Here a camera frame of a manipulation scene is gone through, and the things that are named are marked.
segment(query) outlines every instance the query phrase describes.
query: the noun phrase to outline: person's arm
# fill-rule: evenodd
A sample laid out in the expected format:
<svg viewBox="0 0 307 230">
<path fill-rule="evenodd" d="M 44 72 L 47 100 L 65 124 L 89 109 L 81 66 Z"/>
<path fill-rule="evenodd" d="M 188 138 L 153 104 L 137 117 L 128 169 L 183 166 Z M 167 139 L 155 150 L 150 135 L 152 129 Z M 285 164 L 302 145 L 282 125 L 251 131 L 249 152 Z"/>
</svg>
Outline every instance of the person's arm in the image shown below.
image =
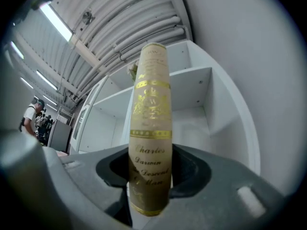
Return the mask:
<svg viewBox="0 0 307 230">
<path fill-rule="evenodd" d="M 25 127 L 26 131 L 28 131 L 28 133 L 29 133 L 30 135 L 32 135 L 32 136 L 34 136 L 34 137 L 36 138 L 36 134 L 35 134 L 35 132 L 32 130 L 32 127 L 31 127 L 31 122 L 32 122 L 32 120 L 31 120 L 30 118 L 26 117 L 26 118 L 24 119 L 24 127 Z"/>
</svg>

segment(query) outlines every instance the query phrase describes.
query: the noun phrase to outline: white ceiling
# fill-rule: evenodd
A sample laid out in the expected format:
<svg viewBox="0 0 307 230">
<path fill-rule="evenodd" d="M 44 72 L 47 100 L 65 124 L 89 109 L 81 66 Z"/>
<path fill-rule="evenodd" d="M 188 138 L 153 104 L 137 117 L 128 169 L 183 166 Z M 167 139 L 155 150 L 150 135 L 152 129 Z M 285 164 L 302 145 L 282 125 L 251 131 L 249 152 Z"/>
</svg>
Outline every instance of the white ceiling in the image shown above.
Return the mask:
<svg viewBox="0 0 307 230">
<path fill-rule="evenodd" d="M 72 110 L 76 102 L 69 96 L 79 94 L 87 84 L 88 87 L 93 86 L 99 80 L 94 77 L 114 59 L 150 38 L 173 32 L 179 25 L 185 25 L 189 30 L 186 16 L 178 23 L 169 23 L 149 31 L 146 35 L 136 36 L 120 52 L 113 52 L 116 45 L 132 35 L 137 35 L 144 28 L 174 16 L 184 17 L 185 9 L 175 8 L 174 1 L 176 6 L 178 1 L 183 4 L 182 0 L 53 0 L 50 6 L 72 30 L 83 47 L 80 49 L 72 42 L 67 43 L 40 10 L 30 11 L 26 19 L 13 28 L 12 40 L 24 54 L 24 60 L 10 49 L 12 62 L 34 87 L 39 98 L 45 94 L 58 105 Z M 89 25 L 82 21 L 85 12 L 90 12 L 95 17 Z M 170 44 L 186 39 L 187 35 L 183 33 L 170 36 L 160 42 Z M 78 88 L 89 71 L 108 53 L 110 58 L 104 59 L 102 66 L 94 71 L 89 81 Z M 136 51 L 127 60 L 137 57 L 139 53 L 140 50 Z M 86 57 L 88 55 L 94 60 L 89 60 Z M 56 85 L 58 91 L 41 80 L 36 70 Z"/>
</svg>

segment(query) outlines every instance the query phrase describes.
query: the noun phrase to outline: shelf board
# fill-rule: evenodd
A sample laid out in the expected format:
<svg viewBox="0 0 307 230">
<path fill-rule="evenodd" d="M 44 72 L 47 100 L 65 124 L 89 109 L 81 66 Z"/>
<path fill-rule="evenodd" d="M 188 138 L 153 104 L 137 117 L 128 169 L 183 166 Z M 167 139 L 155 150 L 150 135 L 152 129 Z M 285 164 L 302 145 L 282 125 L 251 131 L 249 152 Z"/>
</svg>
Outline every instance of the shelf board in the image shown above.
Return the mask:
<svg viewBox="0 0 307 230">
<path fill-rule="evenodd" d="M 203 106 L 211 68 L 196 67 L 170 74 L 172 111 Z"/>
<path fill-rule="evenodd" d="M 115 118 L 125 118 L 132 90 L 133 86 L 117 92 L 96 102 L 93 107 Z"/>
</svg>

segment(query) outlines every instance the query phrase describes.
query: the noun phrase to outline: fluorescent light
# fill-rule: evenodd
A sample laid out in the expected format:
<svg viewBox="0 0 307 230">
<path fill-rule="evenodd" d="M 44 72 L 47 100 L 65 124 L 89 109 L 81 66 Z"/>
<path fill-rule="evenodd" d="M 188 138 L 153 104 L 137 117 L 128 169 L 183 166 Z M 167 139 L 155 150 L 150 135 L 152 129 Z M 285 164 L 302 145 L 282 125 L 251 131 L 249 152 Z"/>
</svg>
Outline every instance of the fluorescent light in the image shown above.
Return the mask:
<svg viewBox="0 0 307 230">
<path fill-rule="evenodd" d="M 40 9 L 68 42 L 72 36 L 70 29 L 67 28 L 67 26 L 60 20 L 60 18 L 54 13 L 52 8 L 47 3 L 42 5 Z"/>
<path fill-rule="evenodd" d="M 48 103 L 47 103 L 47 106 L 49 106 L 49 107 L 51 107 L 52 109 L 54 109 L 54 110 L 56 110 L 57 111 L 57 109 L 55 109 L 54 107 L 52 107 L 51 105 L 49 105 Z"/>
<path fill-rule="evenodd" d="M 52 84 L 47 78 L 44 77 L 43 74 L 41 74 L 39 71 L 36 71 L 36 73 L 47 83 L 49 84 L 53 89 L 58 90 L 58 88 Z"/>
<path fill-rule="evenodd" d="M 19 50 L 19 48 L 16 46 L 16 44 L 13 41 L 11 41 L 11 46 L 15 50 L 15 52 L 19 55 L 19 57 L 21 59 L 24 59 L 24 55 L 22 54 L 22 52 Z"/>
<path fill-rule="evenodd" d="M 53 103 L 54 105 L 58 105 L 55 102 L 53 102 L 52 100 L 50 100 L 48 97 L 46 97 L 45 95 L 43 95 L 47 100 L 49 100 L 51 103 Z"/>
<path fill-rule="evenodd" d="M 22 81 L 24 81 L 27 85 L 29 85 L 31 88 L 33 88 L 26 80 L 24 80 L 23 78 L 21 78 Z"/>
</svg>

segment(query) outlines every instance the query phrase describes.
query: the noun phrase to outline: white shirt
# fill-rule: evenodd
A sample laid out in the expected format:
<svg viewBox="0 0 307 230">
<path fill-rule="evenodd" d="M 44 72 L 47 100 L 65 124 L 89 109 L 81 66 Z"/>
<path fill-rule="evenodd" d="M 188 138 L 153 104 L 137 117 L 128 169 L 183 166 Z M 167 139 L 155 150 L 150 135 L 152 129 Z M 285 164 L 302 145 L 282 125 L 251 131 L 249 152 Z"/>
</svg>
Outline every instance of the white shirt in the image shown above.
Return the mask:
<svg viewBox="0 0 307 230">
<path fill-rule="evenodd" d="M 33 130 L 33 132 L 35 132 L 35 114 L 36 114 L 36 108 L 33 104 L 30 104 L 29 106 L 32 107 L 28 107 L 27 110 L 24 113 L 24 118 L 29 118 L 31 120 L 31 128 Z M 21 126 L 21 131 L 25 134 L 29 134 L 29 132 L 25 129 L 24 126 Z"/>
</svg>

